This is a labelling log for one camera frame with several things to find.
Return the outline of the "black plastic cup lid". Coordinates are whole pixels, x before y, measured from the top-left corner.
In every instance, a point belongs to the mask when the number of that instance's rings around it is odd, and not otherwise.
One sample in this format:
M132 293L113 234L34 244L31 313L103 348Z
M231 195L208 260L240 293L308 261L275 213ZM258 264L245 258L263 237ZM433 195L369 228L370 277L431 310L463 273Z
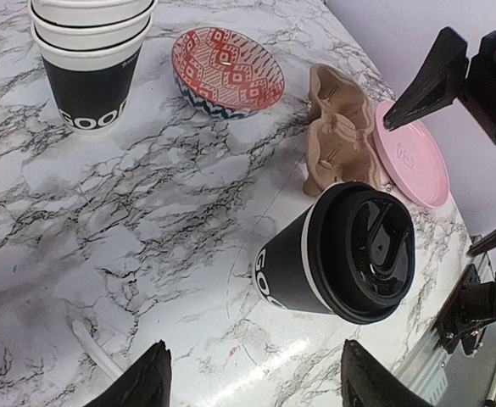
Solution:
M393 195L362 182L335 183L312 207L308 259L335 314L368 325L388 318L415 275L415 228Z

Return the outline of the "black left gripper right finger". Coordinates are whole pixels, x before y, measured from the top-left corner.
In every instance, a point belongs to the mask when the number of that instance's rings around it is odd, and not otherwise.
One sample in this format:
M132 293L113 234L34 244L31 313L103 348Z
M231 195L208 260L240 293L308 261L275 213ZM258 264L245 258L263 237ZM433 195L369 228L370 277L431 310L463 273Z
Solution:
M341 358L343 406L425 406L358 341L346 340Z

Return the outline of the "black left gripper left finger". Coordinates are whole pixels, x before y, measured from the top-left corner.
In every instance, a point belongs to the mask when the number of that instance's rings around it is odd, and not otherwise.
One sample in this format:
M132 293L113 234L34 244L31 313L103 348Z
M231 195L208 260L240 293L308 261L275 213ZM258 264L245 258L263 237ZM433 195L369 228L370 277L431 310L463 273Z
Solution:
M171 353L159 341L88 407L169 407L171 379Z

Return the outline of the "brown cardboard cup carrier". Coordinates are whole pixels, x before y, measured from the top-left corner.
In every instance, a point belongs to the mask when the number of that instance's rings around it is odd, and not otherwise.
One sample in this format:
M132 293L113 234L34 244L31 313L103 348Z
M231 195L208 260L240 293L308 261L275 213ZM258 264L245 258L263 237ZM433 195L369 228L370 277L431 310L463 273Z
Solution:
M304 193L317 197L331 184L348 181L379 189L380 165L369 143L375 130L370 98L341 71L314 64L309 70L309 100Z

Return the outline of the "black paper coffee cup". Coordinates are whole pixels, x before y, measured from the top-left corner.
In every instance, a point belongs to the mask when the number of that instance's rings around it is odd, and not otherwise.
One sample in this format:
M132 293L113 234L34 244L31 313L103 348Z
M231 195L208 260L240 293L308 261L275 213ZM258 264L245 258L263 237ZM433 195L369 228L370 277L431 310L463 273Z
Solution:
M313 204L257 253L252 271L259 295L278 309L337 313L322 250L323 215Z

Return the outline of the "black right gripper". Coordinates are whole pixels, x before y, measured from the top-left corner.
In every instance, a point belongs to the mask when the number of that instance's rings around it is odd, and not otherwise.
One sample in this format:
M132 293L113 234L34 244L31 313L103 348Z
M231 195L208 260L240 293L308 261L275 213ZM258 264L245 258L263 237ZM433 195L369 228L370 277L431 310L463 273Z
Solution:
M385 113L384 127L397 130L451 105L460 95L463 106L496 145L496 31L481 40L467 77L466 51L467 42L455 30L441 29L416 77Z

